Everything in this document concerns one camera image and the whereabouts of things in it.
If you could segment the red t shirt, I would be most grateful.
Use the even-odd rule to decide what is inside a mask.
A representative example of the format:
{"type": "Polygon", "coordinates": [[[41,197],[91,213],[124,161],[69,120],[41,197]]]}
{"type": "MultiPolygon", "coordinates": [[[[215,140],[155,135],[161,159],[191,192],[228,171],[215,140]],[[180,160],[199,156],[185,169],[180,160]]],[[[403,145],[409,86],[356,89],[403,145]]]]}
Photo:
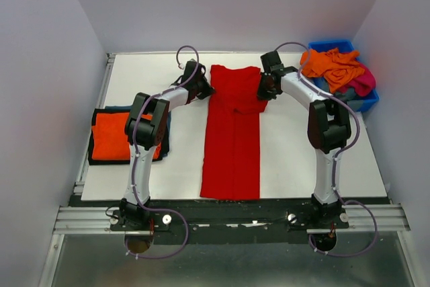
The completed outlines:
{"type": "Polygon", "coordinates": [[[258,67],[213,65],[215,93],[208,104],[200,196],[215,200],[260,198],[260,115],[258,67]]]}

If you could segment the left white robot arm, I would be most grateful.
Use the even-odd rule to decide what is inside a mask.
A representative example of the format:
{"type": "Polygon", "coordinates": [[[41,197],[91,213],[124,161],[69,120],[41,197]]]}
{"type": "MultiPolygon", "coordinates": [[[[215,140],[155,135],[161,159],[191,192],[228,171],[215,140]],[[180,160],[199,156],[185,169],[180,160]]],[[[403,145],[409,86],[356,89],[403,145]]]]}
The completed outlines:
{"type": "Polygon", "coordinates": [[[130,171],[124,197],[119,204],[118,223],[135,230],[149,223],[149,179],[156,148],[162,143],[171,110],[203,100],[214,93],[206,68],[195,60],[184,66],[182,76],[156,95],[136,94],[124,128],[130,144],[130,171]]]}

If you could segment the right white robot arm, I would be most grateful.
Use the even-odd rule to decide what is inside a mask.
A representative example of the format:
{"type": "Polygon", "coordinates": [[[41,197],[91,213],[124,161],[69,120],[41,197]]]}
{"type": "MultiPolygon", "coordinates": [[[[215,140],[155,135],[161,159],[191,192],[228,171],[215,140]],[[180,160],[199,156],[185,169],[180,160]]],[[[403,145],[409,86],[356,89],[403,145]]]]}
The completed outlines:
{"type": "Polygon", "coordinates": [[[275,99],[286,93],[308,111],[307,136],[316,153],[316,184],[311,195],[310,222],[323,228],[340,213],[339,166],[341,150],[351,137],[345,102],[316,88],[294,67],[285,67],[278,51],[261,56],[263,71],[257,97],[275,99]]]}

